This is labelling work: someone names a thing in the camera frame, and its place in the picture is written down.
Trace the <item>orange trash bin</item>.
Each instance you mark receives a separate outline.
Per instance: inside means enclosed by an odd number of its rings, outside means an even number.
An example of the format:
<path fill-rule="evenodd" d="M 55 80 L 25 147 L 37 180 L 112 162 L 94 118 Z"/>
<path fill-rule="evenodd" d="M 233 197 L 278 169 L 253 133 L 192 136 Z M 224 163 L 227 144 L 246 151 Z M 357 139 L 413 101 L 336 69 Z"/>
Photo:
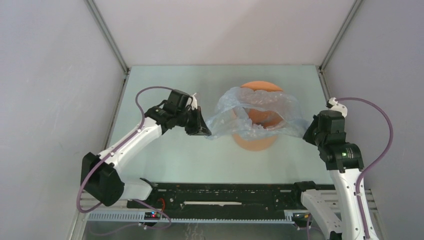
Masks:
<path fill-rule="evenodd" d="M 251 120 L 250 129 L 246 132 L 234 133 L 232 138 L 235 143 L 244 150 L 259 152 L 271 147 L 278 136 L 269 133 L 269 128 L 284 124 L 283 118 L 275 111 L 261 111 L 254 108 L 245 109 Z"/>

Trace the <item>blue plastic trash bag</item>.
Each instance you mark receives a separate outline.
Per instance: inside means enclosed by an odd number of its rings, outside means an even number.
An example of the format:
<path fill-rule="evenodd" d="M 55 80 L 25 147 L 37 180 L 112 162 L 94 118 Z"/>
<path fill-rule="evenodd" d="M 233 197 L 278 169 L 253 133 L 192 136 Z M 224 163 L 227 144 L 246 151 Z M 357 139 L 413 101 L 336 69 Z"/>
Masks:
<path fill-rule="evenodd" d="M 238 135 L 246 141 L 276 135 L 302 138 L 309 126 L 294 96 L 246 87 L 233 87 L 222 95 L 206 124 L 209 140 Z"/>

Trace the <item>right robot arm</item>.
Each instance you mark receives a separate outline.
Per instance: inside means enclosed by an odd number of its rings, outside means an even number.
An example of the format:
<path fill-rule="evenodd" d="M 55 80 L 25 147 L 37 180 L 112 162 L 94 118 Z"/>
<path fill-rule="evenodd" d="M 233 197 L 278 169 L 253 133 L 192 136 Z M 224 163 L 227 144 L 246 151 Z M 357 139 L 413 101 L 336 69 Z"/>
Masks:
<path fill-rule="evenodd" d="M 354 143 L 346 141 L 345 117 L 339 111 L 323 110 L 313 117 L 303 140 L 316 146 L 325 163 L 338 197 L 341 217 L 324 202 L 323 194 L 313 181 L 296 182 L 291 204 L 306 208 L 327 240 L 377 240 L 363 181 L 362 153 Z"/>

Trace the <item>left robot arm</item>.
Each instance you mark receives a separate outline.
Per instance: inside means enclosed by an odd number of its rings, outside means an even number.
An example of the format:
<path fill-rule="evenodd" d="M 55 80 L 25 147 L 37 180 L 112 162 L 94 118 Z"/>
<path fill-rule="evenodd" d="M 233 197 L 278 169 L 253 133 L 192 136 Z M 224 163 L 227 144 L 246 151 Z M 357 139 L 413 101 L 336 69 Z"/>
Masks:
<path fill-rule="evenodd" d="M 82 192 L 89 193 L 106 207 L 119 200 L 138 200 L 145 208 L 153 208 L 158 202 L 154 185 L 145 178 L 129 177 L 124 172 L 126 166 L 143 148 L 174 127 L 183 128 L 189 136 L 211 136 L 196 94 L 172 88 L 169 91 L 167 99 L 141 111 L 140 123 L 118 142 L 82 158 L 78 208 L 82 206 Z"/>

